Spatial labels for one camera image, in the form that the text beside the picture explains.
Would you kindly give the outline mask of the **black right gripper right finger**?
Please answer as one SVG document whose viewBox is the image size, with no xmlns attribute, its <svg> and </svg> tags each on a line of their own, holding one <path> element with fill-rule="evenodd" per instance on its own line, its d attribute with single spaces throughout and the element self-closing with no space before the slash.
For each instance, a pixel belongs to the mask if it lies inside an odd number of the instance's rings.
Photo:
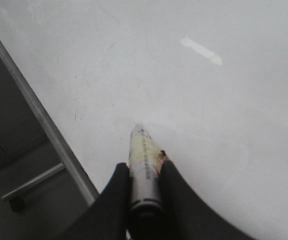
<svg viewBox="0 0 288 240">
<path fill-rule="evenodd" d="M 162 164 L 159 185 L 166 217 L 177 240 L 252 239 L 210 208 L 170 160 Z"/>
</svg>

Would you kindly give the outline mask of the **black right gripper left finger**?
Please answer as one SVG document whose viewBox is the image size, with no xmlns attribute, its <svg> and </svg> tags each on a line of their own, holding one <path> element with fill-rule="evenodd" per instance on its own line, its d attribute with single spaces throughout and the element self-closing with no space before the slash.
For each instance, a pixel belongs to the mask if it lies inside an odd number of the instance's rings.
<svg viewBox="0 0 288 240">
<path fill-rule="evenodd" d="M 57 240 L 125 240 L 131 180 L 129 168 L 118 163 L 103 192 Z"/>
</svg>

